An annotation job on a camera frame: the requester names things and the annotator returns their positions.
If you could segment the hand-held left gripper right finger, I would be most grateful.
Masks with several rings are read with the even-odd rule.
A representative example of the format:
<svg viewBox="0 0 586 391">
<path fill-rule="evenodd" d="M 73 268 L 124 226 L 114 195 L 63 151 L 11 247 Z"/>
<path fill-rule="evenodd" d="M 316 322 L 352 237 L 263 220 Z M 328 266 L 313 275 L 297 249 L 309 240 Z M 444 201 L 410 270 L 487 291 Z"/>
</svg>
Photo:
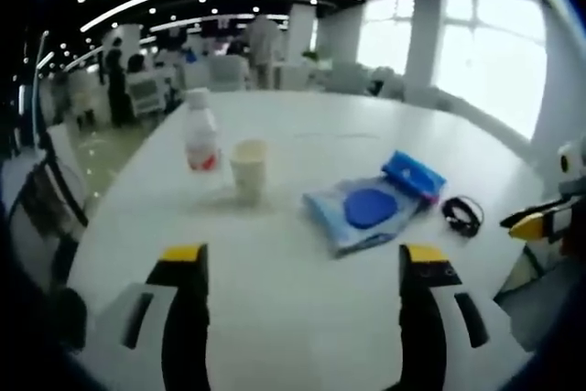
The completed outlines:
<svg viewBox="0 0 586 391">
<path fill-rule="evenodd" d="M 509 316 L 472 292 L 438 248 L 399 248 L 399 390 L 498 390 L 530 355 Z"/>
</svg>

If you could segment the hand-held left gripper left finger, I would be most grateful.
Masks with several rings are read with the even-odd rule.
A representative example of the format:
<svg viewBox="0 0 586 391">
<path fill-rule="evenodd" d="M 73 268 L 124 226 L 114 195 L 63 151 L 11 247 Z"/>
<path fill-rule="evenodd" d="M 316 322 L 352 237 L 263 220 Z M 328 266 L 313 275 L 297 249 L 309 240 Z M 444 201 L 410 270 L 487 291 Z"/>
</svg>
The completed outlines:
<svg viewBox="0 0 586 391">
<path fill-rule="evenodd" d="M 208 247 L 172 246 L 96 318 L 84 365 L 108 390 L 207 390 Z"/>
</svg>

